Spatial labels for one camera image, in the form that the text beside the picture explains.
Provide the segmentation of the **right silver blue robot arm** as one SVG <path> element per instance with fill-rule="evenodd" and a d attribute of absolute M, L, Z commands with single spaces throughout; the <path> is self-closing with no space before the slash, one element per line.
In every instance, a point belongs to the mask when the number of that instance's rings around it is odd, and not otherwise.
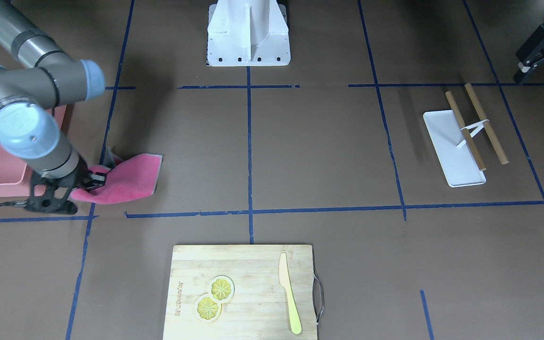
<path fill-rule="evenodd" d="M 48 110 L 99 97 L 101 67 L 74 59 L 6 0 L 0 0 L 0 45 L 22 69 L 0 64 L 0 145 L 24 161 L 37 179 L 70 188 L 103 185 Z"/>

